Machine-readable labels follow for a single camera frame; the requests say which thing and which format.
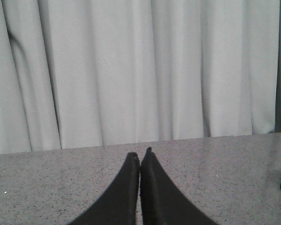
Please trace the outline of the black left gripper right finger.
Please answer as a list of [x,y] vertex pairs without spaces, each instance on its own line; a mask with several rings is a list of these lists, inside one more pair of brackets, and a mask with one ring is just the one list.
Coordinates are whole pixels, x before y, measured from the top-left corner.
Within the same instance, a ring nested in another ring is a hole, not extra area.
[[215,225],[175,186],[152,148],[140,167],[140,199],[144,225]]

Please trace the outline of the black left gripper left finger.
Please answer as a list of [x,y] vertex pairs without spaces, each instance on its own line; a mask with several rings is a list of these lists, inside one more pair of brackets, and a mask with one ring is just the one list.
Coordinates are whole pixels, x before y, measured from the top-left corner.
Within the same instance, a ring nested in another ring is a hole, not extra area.
[[129,152],[115,179],[104,193],[71,225],[134,225],[139,188],[140,161]]

